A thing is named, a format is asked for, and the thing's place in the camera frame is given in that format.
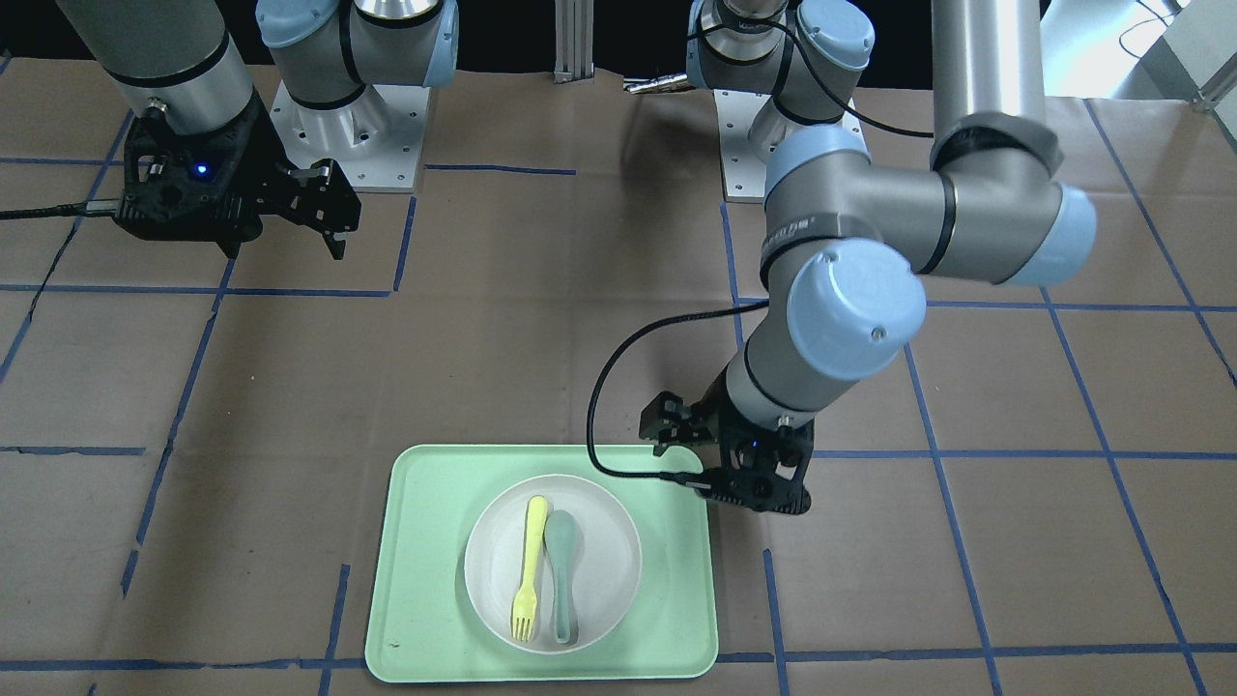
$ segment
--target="silver cylinder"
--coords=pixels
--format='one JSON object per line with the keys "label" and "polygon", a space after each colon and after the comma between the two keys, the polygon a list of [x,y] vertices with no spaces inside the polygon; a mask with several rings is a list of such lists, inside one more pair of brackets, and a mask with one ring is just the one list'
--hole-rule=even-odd
{"label": "silver cylinder", "polygon": [[785,9],[787,0],[721,0],[741,17],[766,20]]}
{"label": "silver cylinder", "polygon": [[[773,52],[782,43],[782,32],[769,27],[766,31],[758,33],[745,33],[734,31],[730,28],[715,28],[722,23],[721,15],[719,14],[717,5],[725,2],[726,0],[714,0],[713,2],[705,2],[700,9],[700,30],[709,31],[709,35],[704,37],[709,46],[713,47],[717,53],[730,58],[731,61],[748,62],[758,61]],[[774,11],[773,15],[741,15],[756,19],[773,19],[774,21],[785,23],[785,17],[782,16],[781,7]]]}
{"label": "silver cylinder", "polygon": [[210,0],[58,0],[129,106],[157,99],[179,135],[215,130],[244,110],[254,82]]}
{"label": "silver cylinder", "polygon": [[455,21],[447,15],[444,9],[424,23],[403,28],[383,27],[353,16],[349,25],[353,56],[361,79],[367,84],[426,84],[430,56],[440,40],[439,27],[444,21]]}
{"label": "silver cylinder", "polygon": [[135,85],[116,79],[129,108],[141,114],[158,99],[167,105],[167,125],[179,135],[210,132],[241,112],[254,95],[254,80],[229,42],[223,59],[205,73],[167,87]]}
{"label": "silver cylinder", "polygon": [[297,136],[322,157],[357,159],[388,145],[391,108],[372,87],[346,106],[307,109],[293,106]]}
{"label": "silver cylinder", "polygon": [[936,137],[964,116],[1001,111],[1044,122],[1035,0],[933,0]]}
{"label": "silver cylinder", "polygon": [[57,0],[110,73],[161,78],[189,70],[215,52],[226,28],[212,0]]}
{"label": "silver cylinder", "polygon": [[440,0],[355,0],[356,9],[371,17],[411,20],[433,10]]}

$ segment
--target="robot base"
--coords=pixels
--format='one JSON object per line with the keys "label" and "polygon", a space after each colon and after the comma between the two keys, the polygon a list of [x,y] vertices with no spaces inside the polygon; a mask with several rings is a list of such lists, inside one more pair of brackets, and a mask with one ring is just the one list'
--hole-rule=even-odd
{"label": "robot base", "polygon": [[[302,136],[309,130],[303,124],[304,109],[298,106],[287,88],[280,90],[271,105],[271,121],[287,150],[288,158],[297,166],[325,157],[328,148],[335,155],[340,168],[353,183],[353,188],[367,193],[411,193],[421,173],[421,151],[429,121],[429,89],[392,84],[374,85],[381,99],[362,96],[353,105],[325,111],[317,119],[315,137]],[[369,134],[354,140],[355,124],[375,121],[374,136]],[[340,147],[338,140],[344,138]]]}

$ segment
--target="black background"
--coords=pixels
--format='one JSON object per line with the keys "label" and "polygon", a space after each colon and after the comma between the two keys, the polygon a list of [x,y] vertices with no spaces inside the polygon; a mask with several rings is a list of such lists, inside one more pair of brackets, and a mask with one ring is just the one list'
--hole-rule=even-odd
{"label": "black background", "polygon": [[[270,63],[271,56],[262,46],[254,19],[256,0],[215,1],[245,62]],[[460,69],[524,73],[554,68],[554,0],[458,1]],[[1040,0],[1042,10],[1049,1]],[[863,10],[876,27],[876,48],[860,84],[930,89],[929,0],[851,2]],[[594,62],[599,68],[626,77],[683,72],[690,5],[690,0],[596,0]],[[90,57],[51,0],[0,1],[0,46],[14,56]]]}

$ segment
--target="blue joint cap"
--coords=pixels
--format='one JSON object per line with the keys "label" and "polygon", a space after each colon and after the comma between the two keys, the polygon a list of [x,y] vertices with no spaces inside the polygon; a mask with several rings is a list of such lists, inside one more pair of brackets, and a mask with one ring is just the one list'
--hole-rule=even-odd
{"label": "blue joint cap", "polygon": [[798,20],[800,30],[823,56],[847,70],[867,67],[876,30],[862,10],[846,0],[804,0]]}
{"label": "blue joint cap", "polygon": [[444,87],[455,78],[455,59],[460,46],[459,16],[455,0],[443,0],[438,37],[434,40],[434,51],[429,54],[424,87]]}
{"label": "blue joint cap", "polygon": [[1095,205],[1086,193],[1061,184],[1061,208],[1039,248],[1009,279],[999,284],[1055,284],[1069,279],[1095,245]]}
{"label": "blue joint cap", "polygon": [[254,16],[267,48],[287,48],[318,31],[338,7],[336,0],[259,0]]}
{"label": "blue joint cap", "polygon": [[778,143],[764,169],[764,199],[785,176],[804,163],[834,152],[858,152],[872,161],[863,138],[841,124],[813,125]]}
{"label": "blue joint cap", "polygon": [[[691,11],[688,12],[688,36],[695,33],[696,27],[700,26],[700,7],[703,5],[704,0],[691,2]],[[688,41],[688,82],[699,89],[709,89],[709,84],[704,80],[704,72],[700,69],[700,51],[705,49],[703,40]]]}
{"label": "blue joint cap", "polygon": [[854,382],[897,359],[928,313],[923,282],[892,247],[860,236],[829,242],[799,268],[785,318],[799,356]]}

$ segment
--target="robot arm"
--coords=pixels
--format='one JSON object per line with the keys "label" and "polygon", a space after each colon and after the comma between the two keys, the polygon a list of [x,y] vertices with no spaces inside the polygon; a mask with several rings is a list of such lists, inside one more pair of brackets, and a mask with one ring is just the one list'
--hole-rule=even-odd
{"label": "robot arm", "polygon": [[261,234],[260,215],[278,214],[343,257],[360,199],[334,159],[302,169],[287,158],[212,0],[58,4],[137,116],[124,197],[109,202],[121,227],[235,257]]}
{"label": "robot arm", "polygon": [[[813,103],[813,89],[850,96],[871,48],[871,25],[856,12],[845,0],[804,0],[794,11],[761,0],[693,7],[693,31],[720,27],[691,42],[693,82],[768,91],[794,127],[784,129],[766,176],[768,314],[700,402],[688,408],[658,396],[641,436],[658,451],[695,449],[708,467],[694,482],[700,493],[756,511],[810,507],[803,477],[813,418],[887,367],[919,329],[927,299],[915,273],[1055,283],[1082,265],[1095,237],[1086,194],[1051,178],[1061,153],[1043,122],[1034,0],[933,1],[930,171],[873,166],[861,138],[821,122],[830,104],[840,117],[839,100],[816,99],[819,120],[792,106]],[[823,84],[804,87],[794,77],[803,62],[777,58],[788,40],[771,41],[761,21],[774,16],[815,49],[808,61],[819,53],[831,63],[833,72],[818,70],[831,75]],[[782,67],[771,82],[774,61]]]}
{"label": "robot arm", "polygon": [[335,159],[401,145],[370,84],[440,85],[455,68],[455,0],[262,0],[263,40],[313,146],[302,168],[212,0],[58,5],[137,116],[124,197],[89,202],[89,214],[141,239],[214,241],[229,257],[263,214],[317,230],[343,257],[361,204]]}

